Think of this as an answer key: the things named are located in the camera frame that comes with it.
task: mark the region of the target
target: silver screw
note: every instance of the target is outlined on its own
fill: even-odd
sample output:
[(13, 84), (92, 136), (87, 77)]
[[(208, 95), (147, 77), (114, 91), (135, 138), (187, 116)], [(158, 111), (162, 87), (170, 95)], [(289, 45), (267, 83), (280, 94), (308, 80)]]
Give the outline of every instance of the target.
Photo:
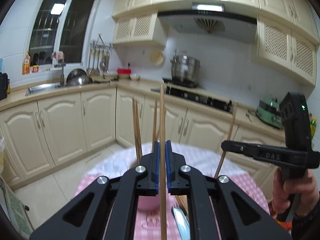
[(189, 172), (191, 171), (191, 167), (189, 165), (182, 165), (180, 167), (180, 169), (183, 171), (183, 172)]
[(145, 168), (145, 166), (139, 165), (139, 166), (136, 167), (135, 170), (136, 170), (136, 172), (138, 172), (138, 173), (143, 173), (143, 172), (146, 171), (146, 168)]
[(108, 181), (108, 179), (107, 179), (107, 177), (105, 177), (105, 176), (100, 176), (99, 178), (97, 178), (97, 182), (98, 182), (99, 184), (106, 184), (107, 181)]
[(219, 181), (221, 183), (227, 183), (227, 182), (229, 182), (229, 178), (227, 176), (225, 176), (225, 175), (222, 175), (222, 176), (219, 177)]

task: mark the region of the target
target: green electric cooker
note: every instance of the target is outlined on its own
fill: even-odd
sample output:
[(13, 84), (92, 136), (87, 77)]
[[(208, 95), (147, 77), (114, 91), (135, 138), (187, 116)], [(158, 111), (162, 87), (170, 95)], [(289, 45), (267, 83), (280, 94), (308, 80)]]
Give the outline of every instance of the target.
[(256, 115), (267, 124), (282, 128), (279, 103), (276, 98), (260, 100)]

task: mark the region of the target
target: plastic bag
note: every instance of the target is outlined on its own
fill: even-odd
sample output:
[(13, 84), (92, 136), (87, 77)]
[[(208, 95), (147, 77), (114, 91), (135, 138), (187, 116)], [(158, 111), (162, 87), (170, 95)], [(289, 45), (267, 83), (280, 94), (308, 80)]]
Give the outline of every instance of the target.
[(0, 174), (4, 167), (4, 137), (0, 139)]

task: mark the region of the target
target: black sleeve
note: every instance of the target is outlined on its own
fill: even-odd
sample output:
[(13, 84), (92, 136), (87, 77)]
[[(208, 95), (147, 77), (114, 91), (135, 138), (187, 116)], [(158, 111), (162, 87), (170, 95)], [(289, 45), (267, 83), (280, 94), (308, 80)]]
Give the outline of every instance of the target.
[(320, 235), (320, 199), (313, 210), (302, 219), (293, 219), (291, 236), (293, 240), (314, 240)]

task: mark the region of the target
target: stainless steel sink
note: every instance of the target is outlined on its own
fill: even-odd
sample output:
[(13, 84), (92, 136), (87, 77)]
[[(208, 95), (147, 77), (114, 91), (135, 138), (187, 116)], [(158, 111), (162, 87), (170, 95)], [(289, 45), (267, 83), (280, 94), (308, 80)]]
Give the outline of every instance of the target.
[(26, 96), (33, 95), (33, 94), (36, 94), (36, 93), (41, 93), (41, 92), (47, 92), (47, 91), (50, 91), (50, 90), (55, 90), (55, 89), (58, 89), (58, 88), (61, 88), (61, 87), (62, 86), (61, 86), (60, 82), (47, 83), (47, 84), (42, 84), (42, 85), (29, 87), (27, 89)]

